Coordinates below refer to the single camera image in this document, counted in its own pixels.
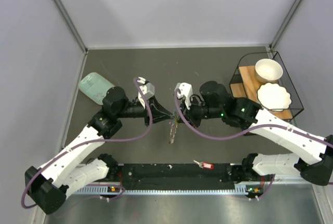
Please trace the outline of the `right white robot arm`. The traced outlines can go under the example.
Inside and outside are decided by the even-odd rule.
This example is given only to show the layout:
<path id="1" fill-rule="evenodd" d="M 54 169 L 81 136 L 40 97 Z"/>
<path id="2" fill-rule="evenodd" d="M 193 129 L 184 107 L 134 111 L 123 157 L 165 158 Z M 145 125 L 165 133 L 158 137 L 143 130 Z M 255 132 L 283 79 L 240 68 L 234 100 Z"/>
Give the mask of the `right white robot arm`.
<path id="1" fill-rule="evenodd" d="M 299 176 L 319 186 L 331 184 L 332 136 L 321 137 L 301 130 L 248 98 L 233 97 L 224 85 L 216 81 L 204 83 L 199 92 L 200 96 L 196 96 L 190 84 L 178 83 L 174 93 L 182 122 L 199 136 L 225 141 L 252 133 L 289 150 L 288 154 L 249 154 L 241 163 L 247 179 L 278 174 Z M 202 120 L 213 118 L 240 128 L 241 132 L 227 137 L 213 137 L 196 129 Z"/>

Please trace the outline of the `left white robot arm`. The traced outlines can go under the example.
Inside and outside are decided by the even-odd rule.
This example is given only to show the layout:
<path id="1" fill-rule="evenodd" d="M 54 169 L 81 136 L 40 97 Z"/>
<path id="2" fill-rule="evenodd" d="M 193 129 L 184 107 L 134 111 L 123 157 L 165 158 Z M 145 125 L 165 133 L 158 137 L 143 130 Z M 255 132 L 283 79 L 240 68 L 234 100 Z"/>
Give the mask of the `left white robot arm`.
<path id="1" fill-rule="evenodd" d="M 114 180 L 118 164 L 111 155 L 102 154 L 90 165 L 78 165 L 95 149 L 114 141 L 112 136 L 122 127 L 122 118 L 143 118 L 148 127 L 170 120 L 172 113 L 157 101 L 154 94 L 153 86 L 148 83 L 139 86 L 138 96 L 129 101 L 123 88 L 111 87 L 103 99 L 101 110 L 72 142 L 49 162 L 26 170 L 22 207 L 28 208 L 25 197 L 29 196 L 44 213 L 52 214 L 75 191 L 96 180 Z"/>

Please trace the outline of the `red capped key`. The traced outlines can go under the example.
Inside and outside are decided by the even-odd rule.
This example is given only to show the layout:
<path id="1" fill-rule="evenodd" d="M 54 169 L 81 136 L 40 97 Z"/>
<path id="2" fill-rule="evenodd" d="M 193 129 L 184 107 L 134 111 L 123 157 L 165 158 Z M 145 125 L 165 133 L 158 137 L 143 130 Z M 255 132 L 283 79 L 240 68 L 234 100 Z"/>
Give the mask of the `red capped key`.
<path id="1" fill-rule="evenodd" d="M 209 170 L 212 170 L 214 169 L 214 165 L 211 164 L 211 163 L 207 163 L 207 162 L 199 162 L 199 161 L 196 161 L 196 160 L 193 160 L 193 162 L 195 164 L 197 164 L 200 168 L 202 169 L 209 169 Z"/>

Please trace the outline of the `metal keyring with blue handle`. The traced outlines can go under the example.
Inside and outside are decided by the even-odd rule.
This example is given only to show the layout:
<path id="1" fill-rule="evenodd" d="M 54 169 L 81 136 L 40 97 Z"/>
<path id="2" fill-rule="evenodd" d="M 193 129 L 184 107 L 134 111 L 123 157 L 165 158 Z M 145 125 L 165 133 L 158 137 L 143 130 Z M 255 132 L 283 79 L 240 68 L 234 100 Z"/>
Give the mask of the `metal keyring with blue handle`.
<path id="1" fill-rule="evenodd" d="M 175 124 L 175 119 L 178 119 L 177 115 L 174 115 L 174 119 L 169 122 L 170 124 L 170 134 L 169 134 L 169 144 L 173 144 L 177 132 L 178 125 Z"/>

